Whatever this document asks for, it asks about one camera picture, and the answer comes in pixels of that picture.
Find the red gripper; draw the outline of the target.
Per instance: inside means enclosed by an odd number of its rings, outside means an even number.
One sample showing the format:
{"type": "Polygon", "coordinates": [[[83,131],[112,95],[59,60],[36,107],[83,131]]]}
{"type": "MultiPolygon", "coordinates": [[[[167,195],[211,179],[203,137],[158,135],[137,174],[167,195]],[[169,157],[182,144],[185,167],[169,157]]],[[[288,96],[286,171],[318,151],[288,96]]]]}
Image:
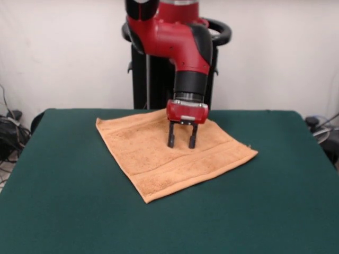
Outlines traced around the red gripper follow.
{"type": "Polygon", "coordinates": [[[205,103],[188,102],[179,99],[170,99],[166,105],[166,114],[169,122],[167,146],[174,147],[175,122],[189,121],[192,124],[192,134],[190,136],[189,148],[194,149],[197,139],[198,124],[203,124],[208,117],[209,108],[205,103]]]}

